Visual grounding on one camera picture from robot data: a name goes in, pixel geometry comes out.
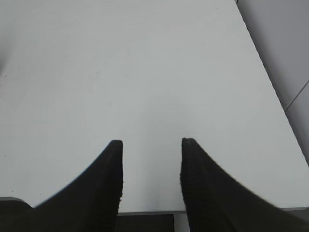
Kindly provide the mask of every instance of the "dark floor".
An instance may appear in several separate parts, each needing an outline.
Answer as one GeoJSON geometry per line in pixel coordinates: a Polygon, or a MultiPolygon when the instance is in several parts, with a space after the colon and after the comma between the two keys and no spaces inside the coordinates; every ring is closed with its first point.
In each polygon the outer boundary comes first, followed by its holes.
{"type": "Polygon", "coordinates": [[[287,212],[309,222],[309,208],[303,210],[287,211],[287,212]]]}
{"type": "Polygon", "coordinates": [[[115,232],[174,232],[174,215],[119,216],[115,232]]]}

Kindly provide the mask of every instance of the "table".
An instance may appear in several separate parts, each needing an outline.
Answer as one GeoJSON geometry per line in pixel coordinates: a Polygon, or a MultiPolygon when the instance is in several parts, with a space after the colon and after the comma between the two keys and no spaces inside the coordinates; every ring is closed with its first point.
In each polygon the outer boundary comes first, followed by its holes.
{"type": "Polygon", "coordinates": [[[308,165],[233,0],[0,8],[1,197],[35,207],[120,139],[119,212],[183,211],[193,137],[275,206],[309,206],[308,165]]]}

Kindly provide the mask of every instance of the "white table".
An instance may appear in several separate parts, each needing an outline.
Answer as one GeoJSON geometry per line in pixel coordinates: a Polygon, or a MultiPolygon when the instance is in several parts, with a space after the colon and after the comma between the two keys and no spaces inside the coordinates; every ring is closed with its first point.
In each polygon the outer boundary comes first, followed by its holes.
{"type": "Polygon", "coordinates": [[[1,197],[36,206],[121,139],[119,211],[182,211],[193,137],[274,205],[309,206],[307,163],[233,0],[0,4],[1,197]]]}

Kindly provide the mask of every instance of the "white tabletop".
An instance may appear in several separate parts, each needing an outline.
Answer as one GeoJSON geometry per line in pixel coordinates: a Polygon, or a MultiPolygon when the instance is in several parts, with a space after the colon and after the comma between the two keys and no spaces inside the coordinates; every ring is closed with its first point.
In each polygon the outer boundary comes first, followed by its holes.
{"type": "Polygon", "coordinates": [[[119,211],[184,210],[193,137],[264,199],[309,206],[307,163],[234,0],[0,4],[0,197],[36,206],[120,139],[119,211]]]}

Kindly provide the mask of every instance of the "white surface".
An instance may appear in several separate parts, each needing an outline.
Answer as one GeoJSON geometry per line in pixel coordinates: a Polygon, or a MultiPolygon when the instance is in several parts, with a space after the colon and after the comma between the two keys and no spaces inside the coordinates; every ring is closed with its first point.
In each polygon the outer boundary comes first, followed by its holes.
{"type": "Polygon", "coordinates": [[[293,125],[304,153],[309,155],[309,85],[296,98],[286,114],[293,125]]]}
{"type": "Polygon", "coordinates": [[[238,7],[285,109],[309,80],[309,1],[240,0],[238,7]]]}
{"type": "Polygon", "coordinates": [[[266,200],[309,206],[309,169],[233,1],[8,4],[0,196],[36,206],[121,139],[120,212],[184,210],[194,137],[266,200]]]}
{"type": "Polygon", "coordinates": [[[187,214],[174,214],[175,232],[190,232],[187,214]]]}

